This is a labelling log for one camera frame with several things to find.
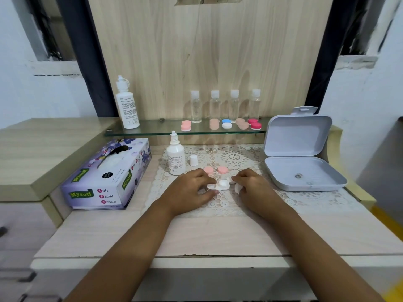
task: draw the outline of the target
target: yellow floor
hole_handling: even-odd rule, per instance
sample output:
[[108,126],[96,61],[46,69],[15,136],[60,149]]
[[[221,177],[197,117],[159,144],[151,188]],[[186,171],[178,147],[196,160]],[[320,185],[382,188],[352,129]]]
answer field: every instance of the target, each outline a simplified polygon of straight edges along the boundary
[[[378,218],[390,231],[403,241],[403,227],[395,222],[381,208],[373,206],[371,213]],[[403,302],[403,279],[394,288],[383,296],[386,302]]]

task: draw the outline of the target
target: white lace tablecloth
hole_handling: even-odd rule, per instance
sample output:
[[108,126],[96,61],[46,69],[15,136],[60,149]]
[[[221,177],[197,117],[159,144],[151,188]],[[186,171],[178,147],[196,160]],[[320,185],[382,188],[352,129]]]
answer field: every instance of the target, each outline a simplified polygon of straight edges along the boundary
[[[240,170],[251,168],[264,176],[277,194],[300,214],[306,213],[345,213],[365,212],[366,209],[355,200],[345,189],[332,192],[286,192],[277,188],[271,181],[264,163],[266,158],[263,144],[238,145],[187,145],[184,146],[186,156],[186,171],[212,166],[217,181],[236,175]],[[198,155],[199,165],[189,165],[191,155]],[[221,175],[217,167],[226,166],[227,174]],[[157,174],[145,202],[144,211],[156,200],[174,181],[176,176],[169,173],[168,156],[166,152],[160,161]],[[245,216],[247,209],[231,185],[229,190],[220,192],[209,203],[180,217],[211,217],[211,216]]]

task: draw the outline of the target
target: case lid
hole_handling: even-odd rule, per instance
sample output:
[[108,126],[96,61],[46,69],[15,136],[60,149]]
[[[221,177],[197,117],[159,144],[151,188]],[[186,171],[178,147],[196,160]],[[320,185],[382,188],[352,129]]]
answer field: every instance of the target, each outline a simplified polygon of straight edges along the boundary
[[267,126],[264,153],[269,157],[306,157],[320,153],[332,125],[330,116],[315,114],[317,107],[295,107],[291,114],[272,117]]

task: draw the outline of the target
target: white plastic case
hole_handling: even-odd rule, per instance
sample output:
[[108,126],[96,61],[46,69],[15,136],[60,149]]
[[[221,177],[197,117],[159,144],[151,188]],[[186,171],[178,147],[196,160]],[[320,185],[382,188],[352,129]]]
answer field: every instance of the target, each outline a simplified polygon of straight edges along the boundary
[[273,117],[264,140],[265,164],[280,189],[290,192],[335,191],[347,179],[319,154],[329,135],[330,116],[314,115],[317,107],[295,107],[289,115]]

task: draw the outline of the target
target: hand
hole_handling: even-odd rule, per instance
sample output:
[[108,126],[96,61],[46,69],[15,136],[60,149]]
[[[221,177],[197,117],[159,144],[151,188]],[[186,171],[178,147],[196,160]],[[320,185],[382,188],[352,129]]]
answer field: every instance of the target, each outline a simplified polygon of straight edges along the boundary
[[217,190],[198,194],[201,187],[210,183],[216,183],[216,180],[209,177],[201,168],[189,171],[179,175],[156,202],[164,206],[174,218],[201,207],[217,195],[219,193]]
[[268,221],[272,221],[280,209],[289,207],[269,182],[250,168],[240,171],[232,180],[243,186],[239,196],[246,207]]

